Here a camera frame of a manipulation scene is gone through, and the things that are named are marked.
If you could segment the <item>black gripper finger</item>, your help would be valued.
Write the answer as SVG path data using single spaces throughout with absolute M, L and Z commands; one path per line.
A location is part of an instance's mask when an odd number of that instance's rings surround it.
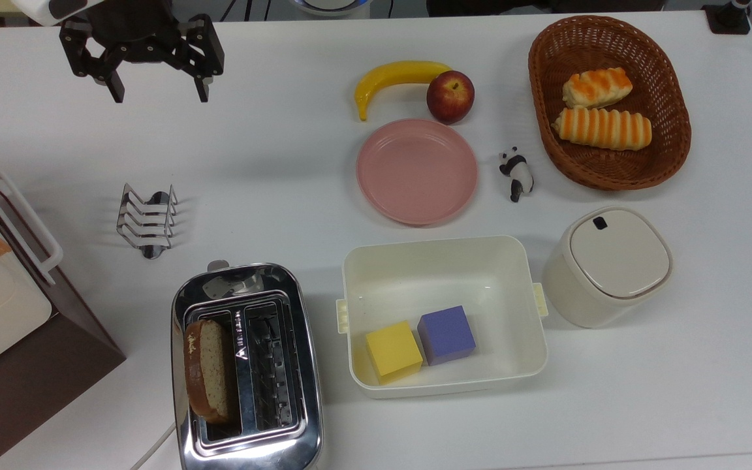
M 92 77 L 97 84 L 108 89 L 116 103 L 122 103 L 125 87 L 117 68 L 125 59 L 125 44 L 105 46 L 101 56 L 93 57 L 87 49 L 92 32 L 92 26 L 82 21 L 68 19 L 61 23 L 59 38 L 72 73 L 78 77 Z
M 225 53 L 210 17 L 173 21 L 167 63 L 190 75 L 201 102 L 209 101 L 209 84 L 224 71 Z

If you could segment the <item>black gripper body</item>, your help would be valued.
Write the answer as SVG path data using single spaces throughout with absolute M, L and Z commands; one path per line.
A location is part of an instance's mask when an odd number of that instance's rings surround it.
M 156 50 L 173 53 L 180 42 L 171 1 L 104 1 L 86 9 L 86 19 L 107 50 L 130 44 L 132 63 L 155 62 Z

